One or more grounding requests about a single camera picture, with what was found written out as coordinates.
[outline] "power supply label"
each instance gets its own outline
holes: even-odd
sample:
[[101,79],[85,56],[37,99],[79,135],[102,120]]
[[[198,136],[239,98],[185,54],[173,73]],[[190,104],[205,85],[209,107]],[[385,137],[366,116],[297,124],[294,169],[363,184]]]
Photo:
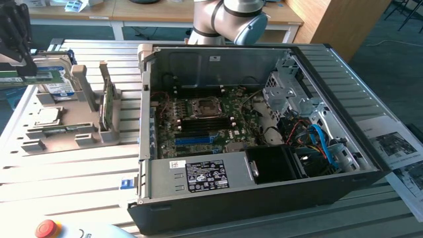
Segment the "power supply label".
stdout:
[[186,170],[190,192],[230,187],[223,160],[186,164]]

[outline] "emergency stop button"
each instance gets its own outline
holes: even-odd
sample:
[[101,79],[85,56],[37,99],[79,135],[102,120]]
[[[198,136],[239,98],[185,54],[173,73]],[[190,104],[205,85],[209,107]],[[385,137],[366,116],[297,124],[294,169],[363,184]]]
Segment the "emergency stop button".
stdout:
[[53,220],[45,220],[35,231],[38,238],[50,238],[57,233],[59,226]]

